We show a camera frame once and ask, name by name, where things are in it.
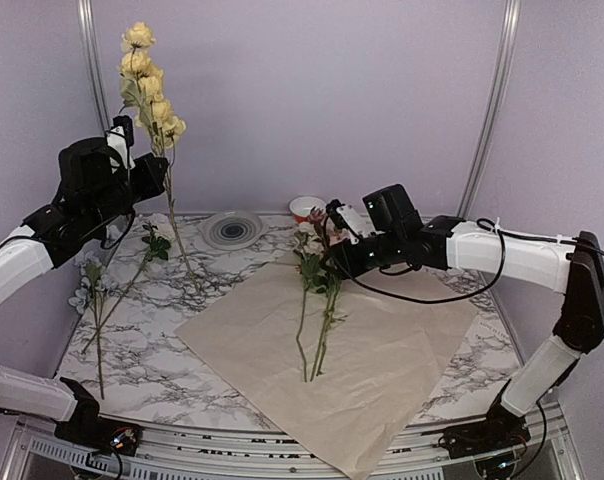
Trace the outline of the dark pink fake sprig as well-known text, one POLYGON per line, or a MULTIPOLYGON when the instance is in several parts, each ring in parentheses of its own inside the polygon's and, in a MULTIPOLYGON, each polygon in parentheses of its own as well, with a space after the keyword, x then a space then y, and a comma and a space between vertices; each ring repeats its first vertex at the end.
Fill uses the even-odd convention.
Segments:
POLYGON ((328 258, 328 249, 332 240, 342 240, 342 234, 336 227, 329 227, 329 216, 318 207, 313 207, 308 217, 312 233, 307 242, 309 260, 311 261, 310 286, 314 293, 325 297, 325 306, 322 312, 318 343, 311 369, 311 380, 322 374, 322 366, 327 351, 327 336, 335 323, 342 319, 335 319, 335 309, 341 291, 342 280, 337 275, 334 262, 328 258))

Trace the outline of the white fake rose stem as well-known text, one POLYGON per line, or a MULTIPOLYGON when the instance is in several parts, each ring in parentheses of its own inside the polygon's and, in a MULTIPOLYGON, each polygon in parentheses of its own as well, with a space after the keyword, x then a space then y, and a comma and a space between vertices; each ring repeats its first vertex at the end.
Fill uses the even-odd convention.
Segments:
POLYGON ((165 226, 167 226, 169 230, 172 229, 168 221, 164 220, 147 220, 142 224, 142 228, 145 232, 141 238, 142 242, 145 244, 142 260, 139 263, 133 277, 121 289, 118 290, 115 302, 107 310, 107 313, 98 321, 97 326, 95 327, 95 333, 87 341, 82 349, 82 352, 85 352, 94 342, 97 343, 98 349, 101 349, 100 338, 103 327, 115 313, 115 310, 118 308, 120 303, 128 296, 138 278, 147 270, 153 261, 160 260, 166 262, 169 260, 169 251, 172 247, 175 236, 173 233, 167 233, 165 226))

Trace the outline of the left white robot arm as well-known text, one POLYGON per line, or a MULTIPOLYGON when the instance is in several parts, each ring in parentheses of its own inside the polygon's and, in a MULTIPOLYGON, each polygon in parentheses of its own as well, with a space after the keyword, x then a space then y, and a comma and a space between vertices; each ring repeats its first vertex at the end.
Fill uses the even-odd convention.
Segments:
MULTIPOLYGON (((152 153, 132 158, 133 144, 133 121, 120 115, 102 136, 77 141, 59 153, 60 183, 53 200, 0 243, 0 305, 71 260, 87 243, 105 243, 112 222, 133 217, 137 203, 163 193, 167 160, 152 153)), ((68 423, 88 445, 101 444, 109 432, 97 402, 77 382, 1 365, 0 411, 68 423)))

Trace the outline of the blue fake flower stem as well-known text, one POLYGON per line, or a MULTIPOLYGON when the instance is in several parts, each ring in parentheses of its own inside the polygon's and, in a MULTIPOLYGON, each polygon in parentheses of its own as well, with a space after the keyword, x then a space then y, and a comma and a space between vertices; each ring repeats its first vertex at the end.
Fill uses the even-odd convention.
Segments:
POLYGON ((79 272, 79 284, 68 299, 68 304, 82 317, 87 317, 93 328, 92 336, 86 341, 83 351, 86 352, 92 346, 96 348, 99 396, 104 400, 101 337, 103 327, 111 316, 112 299, 118 293, 119 284, 107 271, 107 265, 92 251, 77 254, 74 266, 79 272))

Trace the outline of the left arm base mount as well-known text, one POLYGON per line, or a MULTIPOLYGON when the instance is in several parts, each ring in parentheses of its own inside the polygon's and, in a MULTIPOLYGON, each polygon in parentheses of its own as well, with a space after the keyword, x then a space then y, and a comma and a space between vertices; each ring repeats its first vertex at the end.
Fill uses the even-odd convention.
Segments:
POLYGON ((112 451, 134 456, 141 439, 138 424, 104 418, 99 405, 79 404, 68 421, 58 422, 54 436, 58 439, 97 450, 101 454, 112 451))

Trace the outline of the peach wrapping paper sheet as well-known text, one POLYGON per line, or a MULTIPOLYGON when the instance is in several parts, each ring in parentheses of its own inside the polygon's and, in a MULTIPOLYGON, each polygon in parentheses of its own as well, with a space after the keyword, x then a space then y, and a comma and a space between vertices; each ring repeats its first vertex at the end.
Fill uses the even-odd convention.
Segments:
POLYGON ((176 329, 217 375, 310 453, 353 479, 376 468, 469 329, 476 308, 418 272, 344 283, 322 372, 310 374, 326 300, 273 262, 176 329))

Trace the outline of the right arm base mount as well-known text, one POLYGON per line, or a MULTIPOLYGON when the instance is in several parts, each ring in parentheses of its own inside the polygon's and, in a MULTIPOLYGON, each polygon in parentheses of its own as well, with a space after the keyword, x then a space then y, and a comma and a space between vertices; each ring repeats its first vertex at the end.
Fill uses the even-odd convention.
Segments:
POLYGON ((530 439, 524 417, 494 402, 483 420, 445 428, 438 446, 447 450, 451 459, 457 459, 524 444, 530 439))

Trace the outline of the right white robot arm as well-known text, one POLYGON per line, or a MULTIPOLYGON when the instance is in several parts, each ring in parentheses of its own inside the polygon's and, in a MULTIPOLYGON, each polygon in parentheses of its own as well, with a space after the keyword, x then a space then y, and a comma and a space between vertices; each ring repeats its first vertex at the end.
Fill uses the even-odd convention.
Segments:
POLYGON ((385 187, 364 197, 368 216, 333 200, 331 221, 348 232, 329 256, 344 278, 404 263, 413 270, 474 270, 546 287, 564 297, 550 337, 508 381, 477 430, 488 448, 511 437, 549 389, 562 383, 578 361, 604 340, 604 251, 587 231, 576 237, 508 232, 487 219, 475 222, 440 215, 422 221, 404 187, 385 187))

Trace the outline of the pink fake rose stem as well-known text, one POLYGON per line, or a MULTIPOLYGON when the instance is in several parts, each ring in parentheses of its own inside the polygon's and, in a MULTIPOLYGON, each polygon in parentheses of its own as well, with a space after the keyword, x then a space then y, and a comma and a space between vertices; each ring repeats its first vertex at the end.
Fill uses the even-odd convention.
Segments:
POLYGON ((300 223, 294 233, 294 239, 295 248, 293 253, 298 259, 297 271, 302 279, 301 315, 295 341, 302 360, 303 381, 309 382, 321 374, 322 362, 326 351, 327 313, 324 313, 313 366, 309 367, 305 348, 301 340, 305 326, 307 295, 309 292, 312 292, 328 296, 329 280, 326 271, 321 266, 325 253, 325 244, 317 235, 315 227, 309 222, 300 223))

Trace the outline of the yellow fake flower stem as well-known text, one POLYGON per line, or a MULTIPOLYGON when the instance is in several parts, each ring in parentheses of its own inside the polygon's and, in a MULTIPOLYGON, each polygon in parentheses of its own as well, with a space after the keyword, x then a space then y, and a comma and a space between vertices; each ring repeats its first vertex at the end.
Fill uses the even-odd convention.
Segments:
POLYGON ((175 218, 173 166, 177 144, 186 131, 186 122, 178 117, 164 94, 164 71, 152 60, 150 49, 156 44, 152 29, 144 22, 136 22, 121 36, 123 57, 118 66, 120 96, 124 110, 135 113, 134 125, 143 129, 157 157, 169 160, 163 180, 169 209, 169 223, 177 240, 181 259, 194 288, 198 279, 188 259, 175 218))

